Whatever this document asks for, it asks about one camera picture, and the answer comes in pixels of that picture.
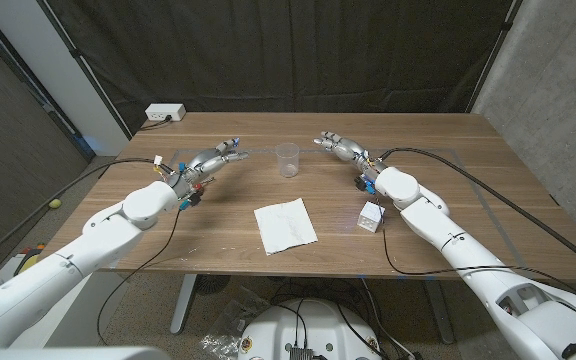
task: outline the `white wall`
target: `white wall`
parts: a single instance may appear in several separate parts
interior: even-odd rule
[[[35,0],[0,0],[0,29],[97,155],[128,139]]]

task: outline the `plastic bag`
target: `plastic bag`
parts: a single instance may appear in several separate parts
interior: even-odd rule
[[[237,360],[241,334],[252,320],[266,311],[270,304],[254,292],[240,287],[237,299],[231,300],[208,335],[199,342],[199,346],[220,360]]]

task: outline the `white paper napkin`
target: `white paper napkin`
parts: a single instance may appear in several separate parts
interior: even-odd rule
[[[317,234],[301,198],[257,209],[255,217],[266,255],[317,241]]]

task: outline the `small white box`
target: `small white box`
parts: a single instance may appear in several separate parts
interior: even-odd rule
[[[150,121],[164,121],[168,116],[172,121],[181,121],[186,115],[186,107],[184,104],[150,104],[146,115]]]
[[[361,210],[359,214],[359,220],[357,220],[357,225],[362,228],[375,232],[379,227],[381,222],[381,216],[385,213],[386,209],[381,206],[377,206],[369,201],[366,201],[366,205]]]

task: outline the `clear plastic cup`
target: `clear plastic cup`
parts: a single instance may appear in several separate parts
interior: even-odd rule
[[[293,177],[299,172],[299,146],[292,143],[277,145],[277,162],[279,174],[283,177]]]

